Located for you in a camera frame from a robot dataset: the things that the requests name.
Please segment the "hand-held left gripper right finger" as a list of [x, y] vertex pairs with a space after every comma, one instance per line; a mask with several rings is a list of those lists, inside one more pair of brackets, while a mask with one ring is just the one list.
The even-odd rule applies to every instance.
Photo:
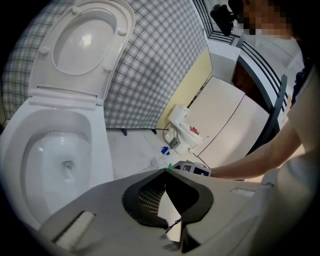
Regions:
[[273, 192], [269, 171], [259, 183], [165, 169], [165, 190], [181, 217], [168, 256], [253, 256], [255, 236]]

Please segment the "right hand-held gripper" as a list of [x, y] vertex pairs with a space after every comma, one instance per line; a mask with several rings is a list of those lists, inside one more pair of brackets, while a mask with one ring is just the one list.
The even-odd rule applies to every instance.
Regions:
[[206, 168], [200, 163], [193, 163], [191, 161], [179, 161], [172, 168], [206, 177], [210, 177], [212, 173], [211, 169]]

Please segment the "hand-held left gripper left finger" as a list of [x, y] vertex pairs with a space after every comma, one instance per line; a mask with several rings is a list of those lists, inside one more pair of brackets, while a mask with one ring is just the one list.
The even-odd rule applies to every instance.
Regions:
[[40, 228], [41, 244], [53, 256], [174, 256], [168, 223], [139, 196], [163, 170], [100, 184], [53, 214]]

